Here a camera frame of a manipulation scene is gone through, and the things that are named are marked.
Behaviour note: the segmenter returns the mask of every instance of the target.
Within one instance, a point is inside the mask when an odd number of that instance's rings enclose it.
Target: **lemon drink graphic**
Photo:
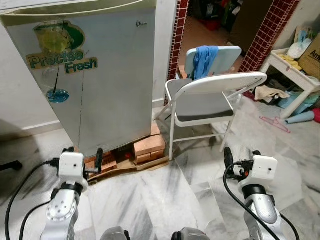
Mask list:
[[[37,26],[34,32],[42,53],[46,56],[46,63],[52,65],[42,73],[44,84],[51,88],[46,97],[51,103],[63,103],[68,100],[69,93],[57,88],[61,63],[58,60],[67,58],[68,53],[82,46],[85,35],[79,27],[69,21],[43,23]]]

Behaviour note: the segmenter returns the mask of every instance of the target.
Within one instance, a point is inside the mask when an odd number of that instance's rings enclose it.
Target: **mini fridge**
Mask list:
[[[1,4],[0,20],[79,151],[148,136],[157,0],[30,3]]]

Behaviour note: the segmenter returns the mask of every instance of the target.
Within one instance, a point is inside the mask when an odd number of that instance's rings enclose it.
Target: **brown floor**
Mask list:
[[[218,30],[210,31],[194,17],[187,16],[178,62],[179,69],[181,70],[182,75],[184,75],[183,69],[185,66],[186,54],[188,50],[203,45],[226,46],[228,43],[228,36],[229,33],[223,27]],[[244,58],[240,55],[233,65],[234,69],[231,68],[232,70],[230,72],[237,73],[243,59]]]

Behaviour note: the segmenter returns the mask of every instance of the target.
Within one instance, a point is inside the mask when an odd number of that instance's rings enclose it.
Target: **red tiled pillar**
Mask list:
[[[258,71],[300,0],[274,0],[246,54],[239,72]]]
[[[185,30],[188,4],[189,4],[189,0],[177,0],[175,22],[173,27],[173,35],[172,35],[172,43],[171,43],[171,53],[170,53],[170,60],[169,60],[169,69],[168,69],[168,75],[166,78],[167,81],[176,78],[181,44],[182,44],[182,39],[184,35],[184,30]],[[167,103],[168,103],[167,98],[165,98],[164,105],[166,105]]]

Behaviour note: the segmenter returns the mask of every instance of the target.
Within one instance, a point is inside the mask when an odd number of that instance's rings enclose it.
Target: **pink hanger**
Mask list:
[[[272,125],[272,126],[275,126],[275,127],[278,128],[278,129],[281,129],[282,131],[284,131],[284,132],[286,132],[286,133],[288,133],[288,134],[291,133],[291,131],[290,131],[288,128],[286,128],[284,125],[282,125],[282,124],[279,122],[279,119],[280,119],[280,118],[277,117],[277,116],[276,116],[274,119],[268,118],[268,117],[266,117],[266,116],[260,116],[260,119],[263,120],[263,121],[265,121],[266,123]]]

